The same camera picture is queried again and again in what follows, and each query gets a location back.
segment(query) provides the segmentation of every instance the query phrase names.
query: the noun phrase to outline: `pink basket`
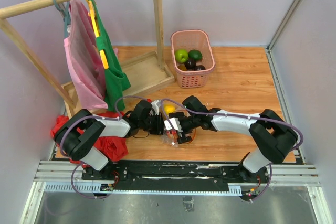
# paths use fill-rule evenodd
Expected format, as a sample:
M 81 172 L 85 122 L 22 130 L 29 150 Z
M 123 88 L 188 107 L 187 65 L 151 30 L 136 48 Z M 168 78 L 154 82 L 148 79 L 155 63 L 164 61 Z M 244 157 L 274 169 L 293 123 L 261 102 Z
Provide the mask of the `pink basket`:
M 177 73 L 177 81 L 181 88 L 196 88 L 205 85 L 209 74 L 215 69 L 215 60 L 212 55 L 208 35 L 202 30 L 177 31 L 172 35 L 172 57 Z M 182 65 L 175 60 L 175 51 L 185 49 L 190 51 L 197 49 L 202 53 L 202 60 L 197 65 L 204 65 L 206 70 L 182 71 L 177 66 Z

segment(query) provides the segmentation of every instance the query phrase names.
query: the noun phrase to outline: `wooden clothes rack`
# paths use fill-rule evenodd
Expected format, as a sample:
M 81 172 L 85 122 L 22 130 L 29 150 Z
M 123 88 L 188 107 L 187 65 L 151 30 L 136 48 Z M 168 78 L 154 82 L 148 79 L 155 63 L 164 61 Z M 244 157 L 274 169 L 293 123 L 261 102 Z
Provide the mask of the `wooden clothes rack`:
M 62 3 L 66 1 L 69 0 L 56 0 L 56 3 Z M 32 12 L 34 10 L 39 10 L 52 5 L 54 5 L 53 0 L 31 0 L 17 5 L 1 8 L 0 28 L 64 99 L 68 114 L 71 117 L 74 113 L 81 109 L 73 83 L 70 82 L 61 85 L 40 61 L 33 50 L 27 45 L 20 34 L 6 20 L 10 17 Z M 154 0 L 154 14 L 157 52 L 152 51 L 121 64 L 121 66 L 124 66 L 123 71 L 129 77 L 132 85 L 129 90 L 124 91 L 124 95 L 142 95 L 146 92 L 156 91 L 174 82 L 174 76 L 163 61 L 162 0 Z M 146 67 L 144 67 L 146 65 L 151 66 L 151 71 L 146 70 Z

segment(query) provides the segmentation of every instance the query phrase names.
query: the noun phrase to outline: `metal floor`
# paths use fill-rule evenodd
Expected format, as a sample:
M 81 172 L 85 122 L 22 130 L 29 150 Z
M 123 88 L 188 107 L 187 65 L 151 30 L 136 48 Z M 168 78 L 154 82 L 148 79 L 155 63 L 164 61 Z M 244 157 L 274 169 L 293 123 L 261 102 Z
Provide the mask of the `metal floor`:
M 46 214 L 50 211 L 65 215 Z M 305 187 L 271 187 L 253 204 L 234 196 L 194 196 L 194 205 L 181 195 L 115 194 L 84 199 L 75 193 L 45 193 L 35 224 L 65 223 L 317 223 Z

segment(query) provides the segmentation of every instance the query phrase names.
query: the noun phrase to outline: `wooden floor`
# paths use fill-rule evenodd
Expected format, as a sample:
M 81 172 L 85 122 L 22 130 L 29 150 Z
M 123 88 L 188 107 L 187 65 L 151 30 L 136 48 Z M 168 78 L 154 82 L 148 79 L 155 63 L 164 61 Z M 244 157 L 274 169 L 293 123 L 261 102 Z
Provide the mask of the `wooden floor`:
M 120 62 L 155 50 L 155 47 L 118 47 Z M 231 112 L 258 113 L 272 109 L 282 116 L 277 93 L 261 47 L 213 47 L 216 69 L 206 86 L 182 89 L 174 83 L 146 98 L 170 98 L 182 102 L 190 95 L 197 96 L 208 108 L 217 107 Z M 170 47 L 165 47 L 164 58 L 175 74 Z M 127 139 L 129 154 L 124 159 L 155 159 L 179 161 L 239 162 L 253 151 L 256 144 L 251 137 L 234 132 L 212 132 L 197 129 L 191 144 L 178 148 L 163 144 L 159 136 Z M 293 153 L 286 162 L 295 162 Z

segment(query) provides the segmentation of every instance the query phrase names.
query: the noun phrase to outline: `red fabric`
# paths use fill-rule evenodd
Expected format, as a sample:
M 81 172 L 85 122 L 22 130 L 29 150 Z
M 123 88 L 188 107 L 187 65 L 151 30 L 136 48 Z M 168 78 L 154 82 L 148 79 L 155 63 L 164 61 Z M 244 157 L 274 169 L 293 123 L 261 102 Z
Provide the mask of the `red fabric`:
M 101 113 L 99 115 L 109 118 L 116 118 L 118 116 L 117 113 L 112 111 Z M 51 130 L 51 136 L 54 137 L 55 133 L 68 121 L 68 116 L 59 115 L 56 119 L 56 125 Z M 123 156 L 126 156 L 128 154 L 126 138 L 121 138 L 117 136 L 101 136 L 97 139 L 94 147 L 103 152 L 113 162 L 119 161 Z M 74 164 L 79 164 L 78 161 L 73 161 L 71 159 L 70 162 Z

